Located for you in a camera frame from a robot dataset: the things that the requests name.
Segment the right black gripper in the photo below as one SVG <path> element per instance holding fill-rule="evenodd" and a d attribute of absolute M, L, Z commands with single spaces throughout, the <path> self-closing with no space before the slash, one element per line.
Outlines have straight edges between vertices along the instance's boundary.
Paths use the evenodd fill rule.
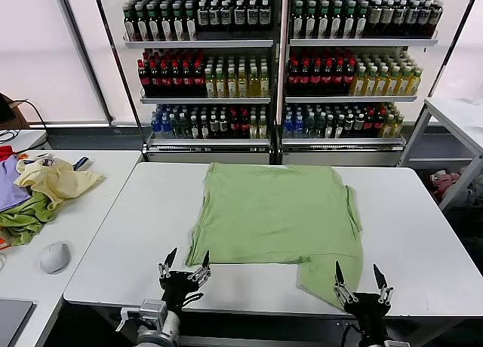
<path fill-rule="evenodd" d="M 373 264 L 374 277 L 380 295 L 353 293 L 347 286 L 338 261 L 335 262 L 334 292 L 343 310 L 354 316 L 363 338 L 388 338 L 384 317 L 389 311 L 394 287 L 388 285 L 385 275 Z"/>

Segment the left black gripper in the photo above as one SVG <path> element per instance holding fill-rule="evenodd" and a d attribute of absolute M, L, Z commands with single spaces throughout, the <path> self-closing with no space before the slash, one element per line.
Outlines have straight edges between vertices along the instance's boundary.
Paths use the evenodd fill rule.
<path fill-rule="evenodd" d="M 184 307 L 204 296 L 199 289 L 211 276 L 211 269 L 209 251 L 207 251 L 202 266 L 194 272 L 171 270 L 176 254 L 175 247 L 166 256 L 165 261 L 158 264 L 158 270 L 160 287 L 164 291 L 162 301 L 166 303 L 169 311 L 180 314 Z"/>

